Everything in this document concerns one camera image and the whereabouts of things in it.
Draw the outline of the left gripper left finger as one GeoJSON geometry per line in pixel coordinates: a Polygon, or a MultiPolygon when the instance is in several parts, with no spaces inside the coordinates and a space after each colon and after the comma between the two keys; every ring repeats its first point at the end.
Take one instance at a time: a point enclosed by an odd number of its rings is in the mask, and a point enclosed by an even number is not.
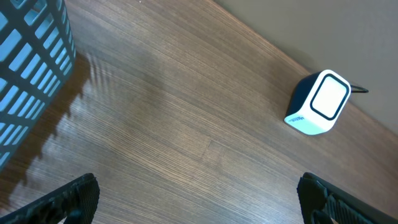
{"type": "Polygon", "coordinates": [[[96,177],[87,173],[34,202],[1,217],[1,223],[82,223],[93,221],[100,197],[96,177]]]}

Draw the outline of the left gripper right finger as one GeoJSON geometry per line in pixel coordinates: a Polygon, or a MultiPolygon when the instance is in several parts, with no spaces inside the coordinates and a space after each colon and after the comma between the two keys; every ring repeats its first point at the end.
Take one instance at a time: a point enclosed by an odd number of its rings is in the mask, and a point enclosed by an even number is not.
{"type": "Polygon", "coordinates": [[[397,219],[309,172],[300,178],[297,193],[305,224],[397,224],[397,219]]]}

